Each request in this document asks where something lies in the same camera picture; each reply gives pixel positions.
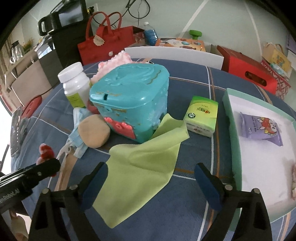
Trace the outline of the black cabinet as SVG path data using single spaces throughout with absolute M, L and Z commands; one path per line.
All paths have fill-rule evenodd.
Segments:
M 52 38 L 64 68 L 81 61 L 78 44 L 85 41 L 87 21 L 88 12 L 81 5 L 53 11 L 38 21 L 40 36 Z

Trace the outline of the smartphone on stand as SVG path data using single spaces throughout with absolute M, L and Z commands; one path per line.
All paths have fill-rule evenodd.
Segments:
M 23 107 L 20 106 L 12 114 L 11 119 L 11 157 L 20 154 L 22 143 L 27 135 L 28 118 L 22 118 Z

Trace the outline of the beige paper gift bag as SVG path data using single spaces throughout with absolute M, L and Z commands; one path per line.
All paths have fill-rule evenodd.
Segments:
M 262 57 L 269 64 L 274 63 L 278 65 L 286 73 L 291 69 L 291 62 L 285 56 L 283 47 L 280 44 L 265 42 Z

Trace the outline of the red pink pipe cleaner bundle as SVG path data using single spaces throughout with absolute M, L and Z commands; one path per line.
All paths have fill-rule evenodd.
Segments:
M 56 159 L 52 148 L 45 143 L 40 144 L 39 153 L 40 153 L 40 156 L 38 157 L 38 159 L 36 161 L 36 165 L 40 165 L 40 164 L 47 162 L 51 159 Z

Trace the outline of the blue plaid tablecloth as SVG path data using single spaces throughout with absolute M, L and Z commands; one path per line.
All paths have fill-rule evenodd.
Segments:
M 189 138 L 179 145 L 157 151 L 158 165 L 168 164 L 168 154 L 178 154 L 170 181 L 137 212 L 114 228 L 109 228 L 99 213 L 91 207 L 86 217 L 100 240 L 201 240 L 209 226 L 211 209 L 194 178 L 194 168 L 202 162 L 213 174 L 228 182 L 231 178 L 231 146 L 229 119 L 222 102 L 225 89 L 231 88 L 252 95 L 295 119 L 295 110 L 286 102 L 258 86 L 237 76 L 201 65 L 173 60 L 153 59 L 170 73 L 168 113 L 183 120 L 193 96 L 202 96 L 218 102 L 217 127 L 214 137 L 208 138 L 188 132 Z M 11 170 L 30 166 L 39 156 L 39 145 L 45 143 L 55 154 L 65 145 L 74 128 L 73 107 L 64 94 L 62 84 L 51 91 L 33 113 L 27 127 L 18 157 L 11 159 Z M 136 142 L 111 132 L 107 143 L 97 149 L 88 148 L 72 169 L 69 185 L 78 184 L 90 174 L 99 162 L 106 162 L 109 150 L 116 145 L 137 147 Z

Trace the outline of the green dumbbell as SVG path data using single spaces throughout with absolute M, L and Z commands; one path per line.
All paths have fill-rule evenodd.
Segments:
M 199 37 L 202 37 L 202 32 L 198 30 L 189 30 L 189 34 L 193 40 L 198 40 Z

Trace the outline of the purple snack packet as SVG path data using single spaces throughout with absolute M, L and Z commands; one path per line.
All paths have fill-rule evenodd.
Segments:
M 266 140 L 283 146 L 278 124 L 266 117 L 240 113 L 241 135 L 251 140 Z

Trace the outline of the blue face mask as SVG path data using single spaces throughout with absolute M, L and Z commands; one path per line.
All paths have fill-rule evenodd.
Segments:
M 87 150 L 86 144 L 84 144 L 82 138 L 78 132 L 78 126 L 87 117 L 91 116 L 92 113 L 86 108 L 74 108 L 73 109 L 73 121 L 74 121 L 74 128 L 70 133 L 66 144 L 60 149 L 57 159 L 59 159 L 63 153 L 68 154 L 70 148 L 74 149 L 74 156 L 77 158 L 81 158 Z

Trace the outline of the red stool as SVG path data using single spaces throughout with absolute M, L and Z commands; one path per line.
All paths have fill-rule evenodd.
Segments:
M 41 95 L 35 96 L 31 99 L 26 106 L 23 108 L 22 118 L 30 118 L 33 113 L 37 110 L 37 108 L 41 105 L 43 98 Z

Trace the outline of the teal toy treasure box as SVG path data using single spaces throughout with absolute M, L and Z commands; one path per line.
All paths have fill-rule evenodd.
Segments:
M 144 143 L 167 113 L 169 77 L 163 65 L 121 65 L 92 85 L 89 100 L 114 132 Z

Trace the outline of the blue water bottle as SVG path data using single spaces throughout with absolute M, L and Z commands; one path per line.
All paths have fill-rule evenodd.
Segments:
M 144 35 L 147 39 L 147 43 L 150 46 L 155 46 L 158 40 L 158 36 L 154 27 L 149 22 L 144 22 Z

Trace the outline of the white medicine bottle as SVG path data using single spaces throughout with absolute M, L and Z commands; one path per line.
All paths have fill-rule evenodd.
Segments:
M 91 82 L 83 72 L 81 62 L 76 62 L 63 69 L 58 74 L 63 84 L 64 94 L 73 108 L 86 108 L 89 100 Z

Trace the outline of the beige oval sponge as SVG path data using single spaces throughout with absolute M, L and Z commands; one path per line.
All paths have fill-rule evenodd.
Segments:
M 100 114 L 93 114 L 79 123 L 78 133 L 86 146 L 99 148 L 109 139 L 110 127 Z

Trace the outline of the red felt handbag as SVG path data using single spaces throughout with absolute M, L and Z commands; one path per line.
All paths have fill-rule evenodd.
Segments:
M 89 35 L 92 19 L 98 15 L 104 15 L 103 22 L 99 25 L 94 36 Z M 116 29 L 111 28 L 110 17 L 114 14 L 119 15 L 119 23 Z M 78 50 L 81 56 L 82 64 L 109 60 L 137 42 L 144 41 L 144 30 L 135 27 L 122 27 L 122 15 L 115 11 L 110 15 L 104 12 L 95 12 L 88 20 L 85 34 L 85 41 L 78 44 Z

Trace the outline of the green tissue pack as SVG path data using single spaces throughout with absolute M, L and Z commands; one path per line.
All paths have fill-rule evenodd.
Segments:
M 217 114 L 218 102 L 193 96 L 184 116 L 184 122 L 189 131 L 210 138 L 215 132 Z

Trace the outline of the red patterned box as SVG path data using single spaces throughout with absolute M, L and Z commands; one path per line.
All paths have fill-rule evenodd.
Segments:
M 288 91 L 291 88 L 291 85 L 288 83 L 287 80 L 285 80 L 283 77 L 281 77 L 279 74 L 277 74 L 271 66 L 264 60 L 262 59 L 261 64 L 264 68 L 267 69 L 267 71 L 273 76 L 273 78 L 277 81 L 277 87 L 276 87 L 276 92 L 275 95 L 284 100 L 285 97 L 288 94 Z

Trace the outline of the red tape roll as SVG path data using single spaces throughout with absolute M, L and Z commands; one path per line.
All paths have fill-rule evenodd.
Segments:
M 92 114 L 100 114 L 98 109 L 94 106 L 94 104 L 91 101 L 87 102 L 87 109 L 92 113 Z

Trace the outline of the orange toy box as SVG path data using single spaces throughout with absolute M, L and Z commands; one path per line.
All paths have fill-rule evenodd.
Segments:
M 204 42 L 201 40 L 184 38 L 158 38 L 155 46 L 184 48 L 206 52 Z

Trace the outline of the pink white fluffy cloth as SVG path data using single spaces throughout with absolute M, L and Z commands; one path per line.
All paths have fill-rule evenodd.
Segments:
M 119 52 L 117 55 L 112 57 L 108 61 L 100 62 L 98 64 L 98 70 L 97 73 L 90 78 L 90 81 L 92 84 L 97 83 L 102 77 L 104 77 L 107 73 L 112 71 L 118 66 L 125 65 L 125 64 L 130 64 L 134 63 L 132 61 L 131 57 L 129 54 L 127 54 L 125 51 Z

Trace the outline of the green microfiber cloth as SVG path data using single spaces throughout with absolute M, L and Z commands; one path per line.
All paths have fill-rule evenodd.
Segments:
M 181 142 L 188 138 L 185 122 L 166 114 L 148 141 L 109 150 L 108 176 L 93 203 L 109 228 L 132 216 L 169 183 Z

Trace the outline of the teal white tray box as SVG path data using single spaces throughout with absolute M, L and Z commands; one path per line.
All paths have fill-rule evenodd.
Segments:
M 274 222 L 295 209 L 292 169 L 295 164 L 295 119 L 281 109 L 249 94 L 226 89 L 223 105 L 229 118 L 232 172 L 238 190 L 258 188 L 269 220 Z M 242 135 L 241 114 L 270 118 L 278 124 L 283 145 L 251 140 Z

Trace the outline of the white foam board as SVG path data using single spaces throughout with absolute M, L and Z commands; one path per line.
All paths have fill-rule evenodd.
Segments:
M 125 48 L 132 58 L 165 59 L 222 69 L 224 57 L 221 55 L 175 47 L 140 46 Z

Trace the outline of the red gift box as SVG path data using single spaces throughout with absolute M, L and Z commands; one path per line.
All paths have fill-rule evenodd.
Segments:
M 252 82 L 272 94 L 276 94 L 277 80 L 259 62 L 248 56 L 217 46 L 217 50 L 224 57 L 222 70 Z

